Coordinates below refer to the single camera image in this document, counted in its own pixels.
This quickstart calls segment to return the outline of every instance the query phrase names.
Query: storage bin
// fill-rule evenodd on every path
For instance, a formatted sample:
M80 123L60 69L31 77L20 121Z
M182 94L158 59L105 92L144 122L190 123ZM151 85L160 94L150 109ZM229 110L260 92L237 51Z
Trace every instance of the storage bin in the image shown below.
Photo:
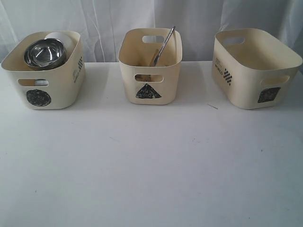
M144 36L168 35L166 28L138 28L127 32L123 40L119 62L125 95L135 104L164 105L176 97L182 42L179 32L174 31L159 58L156 67L148 67L155 51L163 43L145 43ZM150 75L150 80L141 80L140 75Z
M31 43L44 39L51 32L37 32L27 36L1 64L28 108L62 109L73 104L77 98L85 74L80 34L72 31L62 32L76 44L71 56L62 66L52 70L33 71L24 63L26 48Z
M285 97L302 58L269 33L253 28L215 36L212 75L235 106L274 106Z

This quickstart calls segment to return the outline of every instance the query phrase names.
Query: white tabletop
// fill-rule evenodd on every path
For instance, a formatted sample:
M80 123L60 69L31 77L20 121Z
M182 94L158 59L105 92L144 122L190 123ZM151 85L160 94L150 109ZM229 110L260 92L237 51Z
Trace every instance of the white tabletop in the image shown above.
M211 62L183 62L175 101L151 106L127 101L118 63L87 63L52 111L0 75L1 227L303 226L301 75L281 105L241 110Z

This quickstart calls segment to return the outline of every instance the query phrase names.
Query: checkered pattern print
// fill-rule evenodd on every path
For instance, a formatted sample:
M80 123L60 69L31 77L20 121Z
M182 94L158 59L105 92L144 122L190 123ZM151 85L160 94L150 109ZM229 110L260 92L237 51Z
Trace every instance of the checkered pattern print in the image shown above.
M227 69L225 69L224 72L224 76L223 78L226 80L226 82L229 84L229 86L231 85L232 82L232 75L229 73L229 71Z
M78 61L78 67L79 67L79 71L81 71L83 66L83 60L82 60L82 56L80 57L79 61Z

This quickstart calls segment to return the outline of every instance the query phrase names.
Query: metal bowl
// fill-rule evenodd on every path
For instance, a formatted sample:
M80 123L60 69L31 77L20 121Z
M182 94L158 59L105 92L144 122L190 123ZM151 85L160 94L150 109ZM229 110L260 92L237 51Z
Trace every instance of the metal bowl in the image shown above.
M32 43L24 53L24 62L33 70L51 70L63 65L66 50L58 39L41 39Z

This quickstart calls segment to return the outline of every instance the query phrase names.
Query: white curtain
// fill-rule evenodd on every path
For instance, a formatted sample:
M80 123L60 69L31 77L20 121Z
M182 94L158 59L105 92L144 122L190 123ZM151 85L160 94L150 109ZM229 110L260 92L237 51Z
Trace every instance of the white curtain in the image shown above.
M117 61L127 31L173 25L184 61L212 59L218 31L254 27L303 56L303 0L0 0L0 61L37 31L81 33L85 61Z

